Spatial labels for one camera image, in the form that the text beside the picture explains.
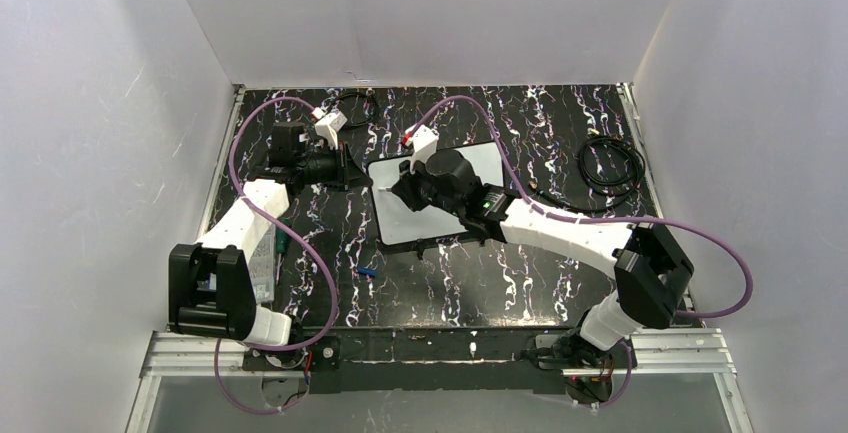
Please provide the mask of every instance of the white board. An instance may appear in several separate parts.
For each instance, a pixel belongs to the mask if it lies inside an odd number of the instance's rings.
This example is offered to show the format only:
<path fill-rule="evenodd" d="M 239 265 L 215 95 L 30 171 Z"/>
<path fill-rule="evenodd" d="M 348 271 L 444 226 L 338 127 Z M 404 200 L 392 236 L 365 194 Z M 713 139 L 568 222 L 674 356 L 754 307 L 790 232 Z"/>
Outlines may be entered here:
<path fill-rule="evenodd" d="M 503 186 L 504 175 L 498 147 L 493 142 L 456 148 L 474 167 L 483 183 Z M 438 208 L 428 206 L 421 211 L 411 211 L 391 188 L 400 177 L 400 164 L 409 156 L 377 160 L 368 165 L 368 176 L 374 181 L 371 197 L 377 215 L 380 241 L 397 245 L 419 239 L 438 238 L 462 233 L 465 227 L 459 220 Z"/>

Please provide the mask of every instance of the blue clip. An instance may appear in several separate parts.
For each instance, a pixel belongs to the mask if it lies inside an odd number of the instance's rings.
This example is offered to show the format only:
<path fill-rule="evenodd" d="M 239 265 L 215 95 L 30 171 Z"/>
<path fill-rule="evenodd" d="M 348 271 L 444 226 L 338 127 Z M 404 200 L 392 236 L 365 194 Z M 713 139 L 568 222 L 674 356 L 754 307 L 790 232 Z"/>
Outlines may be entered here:
<path fill-rule="evenodd" d="M 371 278 L 377 276 L 376 271 L 372 270 L 371 268 L 365 268 L 364 266 L 357 266 L 356 272 L 360 275 L 370 276 Z"/>

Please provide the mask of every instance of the white cable holder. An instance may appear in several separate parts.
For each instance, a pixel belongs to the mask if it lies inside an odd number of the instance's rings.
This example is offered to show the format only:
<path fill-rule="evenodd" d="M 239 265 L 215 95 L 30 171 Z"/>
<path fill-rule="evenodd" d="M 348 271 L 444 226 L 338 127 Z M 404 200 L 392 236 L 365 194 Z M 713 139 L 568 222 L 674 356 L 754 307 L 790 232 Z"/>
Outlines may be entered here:
<path fill-rule="evenodd" d="M 315 116 L 315 111 L 320 110 L 322 113 L 324 110 L 321 108 L 315 108 L 313 110 L 312 116 Z M 315 123 L 315 133 L 327 140 L 327 144 L 330 145 L 330 148 L 337 150 L 339 148 L 339 130 L 347 123 L 347 117 L 338 110 L 333 111 L 332 113 L 327 113 L 321 116 L 318 120 L 318 123 Z"/>
<path fill-rule="evenodd" d="M 405 133 L 409 134 L 412 128 L 407 128 Z M 426 164 L 427 160 L 436 152 L 439 145 L 439 135 L 426 126 L 420 126 L 414 135 L 409 137 L 407 143 L 412 142 L 412 159 L 409 161 L 409 171 L 412 171 L 416 162 Z"/>
<path fill-rule="evenodd" d="M 327 112 L 319 106 L 312 110 L 310 114 L 312 115 L 312 118 L 315 118 L 315 121 L 319 121 L 321 118 L 324 118 L 324 115 L 326 115 Z"/>

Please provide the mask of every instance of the black cable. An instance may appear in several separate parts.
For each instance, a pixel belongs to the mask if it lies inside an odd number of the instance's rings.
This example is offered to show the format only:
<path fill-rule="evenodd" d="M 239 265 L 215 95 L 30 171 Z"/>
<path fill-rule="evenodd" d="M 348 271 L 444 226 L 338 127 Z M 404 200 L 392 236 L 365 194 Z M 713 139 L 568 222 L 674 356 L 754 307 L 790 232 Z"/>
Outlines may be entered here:
<path fill-rule="evenodd" d="M 570 387 L 574 388 L 575 390 L 579 391 L 580 393 L 583 393 L 584 395 L 591 396 L 593 400 L 595 400 L 599 403 L 603 403 L 604 401 L 606 401 L 606 400 L 602 400 L 602 399 L 598 398 L 598 395 L 596 395 L 595 392 L 590 390 L 589 387 L 586 386 L 586 384 L 583 383 L 583 382 L 581 382 L 580 386 L 578 386 L 576 381 L 572 382 L 568 378 L 566 378 L 565 383 L 568 384 Z"/>
<path fill-rule="evenodd" d="M 618 178 L 610 180 L 601 178 L 591 171 L 590 165 L 586 160 L 587 157 L 592 156 L 591 152 L 593 148 L 607 148 L 620 154 L 624 157 L 625 162 L 630 165 L 630 169 Z M 610 206 L 604 206 L 602 208 L 577 206 L 539 188 L 539 185 L 535 181 L 527 183 L 527 186 L 535 195 L 558 208 L 564 208 L 578 213 L 603 213 L 627 201 L 630 195 L 637 191 L 639 182 L 645 177 L 645 158 L 642 154 L 630 145 L 630 143 L 611 136 L 593 136 L 586 140 L 577 151 L 577 167 L 583 182 L 593 192 L 606 198 L 616 198 Z"/>
<path fill-rule="evenodd" d="M 286 400 L 286 402 L 283 403 L 283 406 L 288 405 L 291 400 L 293 400 L 297 397 L 300 397 L 302 395 L 305 395 L 305 394 L 306 394 L 306 391 L 296 391 L 296 392 L 292 393 L 291 396 L 289 396 L 289 398 Z"/>
<path fill-rule="evenodd" d="M 365 111 L 365 120 L 355 122 L 352 121 L 352 118 L 348 118 L 350 122 L 345 124 L 342 127 L 342 130 L 352 130 L 354 128 L 365 126 L 369 123 L 374 123 L 377 120 L 377 113 L 380 111 L 380 105 L 377 103 L 377 99 L 374 98 L 373 93 L 362 93 L 361 91 L 347 92 L 343 95 L 339 95 L 338 98 L 333 100 L 333 108 L 338 108 L 342 101 L 349 98 L 362 98 L 365 100 L 365 104 L 362 106 L 363 111 Z"/>

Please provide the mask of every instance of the metal frame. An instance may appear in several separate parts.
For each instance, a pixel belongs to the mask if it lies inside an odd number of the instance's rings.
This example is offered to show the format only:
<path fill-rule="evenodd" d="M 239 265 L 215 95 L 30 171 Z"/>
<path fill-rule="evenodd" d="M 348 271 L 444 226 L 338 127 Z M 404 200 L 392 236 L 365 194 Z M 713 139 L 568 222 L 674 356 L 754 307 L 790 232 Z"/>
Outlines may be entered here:
<path fill-rule="evenodd" d="M 644 140 L 639 124 L 639 115 L 633 101 L 632 84 L 617 85 L 624 105 L 625 119 L 636 139 L 636 148 L 646 158 Z M 233 109 L 227 123 L 227 130 L 218 156 L 218 164 L 210 185 L 200 234 L 206 231 L 206 225 L 212 215 L 215 194 L 221 181 L 221 173 L 226 163 L 227 153 L 237 124 L 246 88 L 241 86 L 236 93 Z M 649 164 L 645 165 L 645 180 L 651 198 L 659 216 L 662 210 L 656 197 L 653 174 Z M 692 306 L 688 291 L 684 298 L 688 307 Z M 730 351 L 718 328 L 675 328 L 667 330 L 644 330 L 632 335 L 633 347 L 638 362 L 633 374 L 712 374 L 725 414 L 733 433 L 753 432 L 747 410 L 742 402 L 736 384 L 736 366 Z M 142 367 L 139 388 L 127 423 L 127 432 L 146 432 L 150 425 L 154 406 L 158 397 L 161 379 L 165 376 L 214 376 L 213 361 L 216 339 L 177 335 L 173 333 L 154 333 Z M 244 371 L 242 363 L 247 348 L 225 340 L 221 344 L 219 355 L 219 374 L 221 376 L 299 378 L 296 371 L 253 372 Z M 563 375 L 581 375 L 585 370 L 563 370 Z M 615 374 L 625 374 L 621 369 Z"/>
<path fill-rule="evenodd" d="M 224 139 L 221 141 L 221 150 L 218 152 L 218 162 L 215 163 L 215 171 L 212 172 L 212 182 L 209 185 L 209 193 L 206 195 L 203 215 L 200 217 L 200 227 L 197 231 L 198 238 L 203 236 L 206 230 L 209 229 L 209 220 L 212 219 L 212 208 L 215 204 L 215 197 L 218 195 L 218 187 L 221 185 L 221 175 L 224 173 L 224 167 L 227 165 L 227 156 L 230 153 L 230 145 L 233 143 L 233 135 L 236 132 L 236 124 L 238 123 L 241 105 L 244 104 L 245 91 L 247 90 L 244 85 L 239 85 L 238 90 L 236 90 L 233 109 L 230 110 L 227 129 L 224 130 Z"/>

